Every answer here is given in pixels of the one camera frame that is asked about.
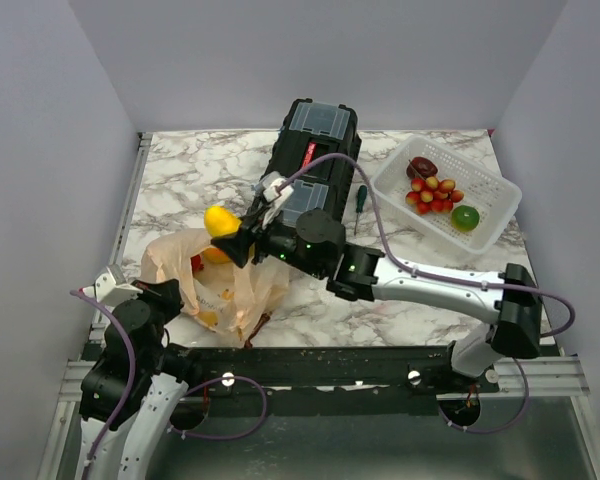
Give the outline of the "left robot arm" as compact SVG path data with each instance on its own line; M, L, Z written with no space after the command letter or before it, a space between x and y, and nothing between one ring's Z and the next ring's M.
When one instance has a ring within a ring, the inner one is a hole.
M165 344L184 306L177 280L134 280L108 293L75 291L108 317L105 347L81 382L78 479L143 479L167 422L202 372L189 350Z

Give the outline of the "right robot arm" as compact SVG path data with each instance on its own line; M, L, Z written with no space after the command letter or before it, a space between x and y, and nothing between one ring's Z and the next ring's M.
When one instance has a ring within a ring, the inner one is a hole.
M465 390L501 358L540 354L542 306L521 265L479 272L392 260L348 242L344 226L321 209L302 213L289 228L280 216L267 222L264 210L238 218L213 206L204 224L213 246L240 268L271 256L325 280L329 292L347 301L406 301L479 320L480 326L451 344L440 367L441 382L451 391Z

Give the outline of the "translucent orange plastic bag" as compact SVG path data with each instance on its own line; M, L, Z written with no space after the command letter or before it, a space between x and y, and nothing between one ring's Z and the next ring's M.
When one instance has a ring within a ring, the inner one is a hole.
M215 332L222 342L241 346L260 316L272 313L289 291L290 267L271 258L239 268L212 264L201 255L211 247L203 229L185 229L153 240L140 264L140 280L160 283L177 279L182 313ZM205 268L192 274L190 258L200 254Z

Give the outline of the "yellow fake mango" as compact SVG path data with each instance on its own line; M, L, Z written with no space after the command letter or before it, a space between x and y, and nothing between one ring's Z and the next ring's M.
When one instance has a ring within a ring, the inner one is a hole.
M204 213L204 226L212 238L231 235L239 230L242 220L226 208L214 205Z

